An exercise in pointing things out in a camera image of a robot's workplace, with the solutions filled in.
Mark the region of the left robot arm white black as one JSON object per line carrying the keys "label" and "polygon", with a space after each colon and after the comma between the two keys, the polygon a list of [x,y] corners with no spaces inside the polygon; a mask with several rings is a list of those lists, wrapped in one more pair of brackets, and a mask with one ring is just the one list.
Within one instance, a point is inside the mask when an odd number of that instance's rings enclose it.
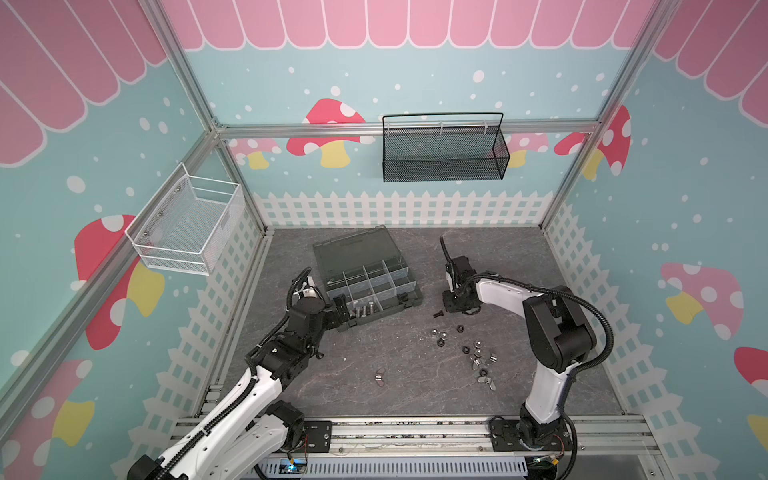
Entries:
{"label": "left robot arm white black", "polygon": [[208,415],[157,458],[141,456],[129,479],[238,479],[275,451],[300,442],[304,414],[279,396],[348,308],[314,296],[290,300],[281,321],[246,356],[237,384]]}

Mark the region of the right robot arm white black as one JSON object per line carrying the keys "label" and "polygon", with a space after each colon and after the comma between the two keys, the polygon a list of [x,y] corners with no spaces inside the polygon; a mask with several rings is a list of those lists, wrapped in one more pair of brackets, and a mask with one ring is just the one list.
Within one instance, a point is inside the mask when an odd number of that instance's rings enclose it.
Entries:
{"label": "right robot arm white black", "polygon": [[445,272],[447,312],[470,314],[489,304],[525,320],[536,358],[531,391],[515,427],[504,431],[501,422],[493,420],[491,431],[528,450],[546,447],[567,427],[565,403],[577,375],[602,364],[612,353],[615,337],[610,323],[566,286],[544,288],[478,272],[465,256],[448,256]]}

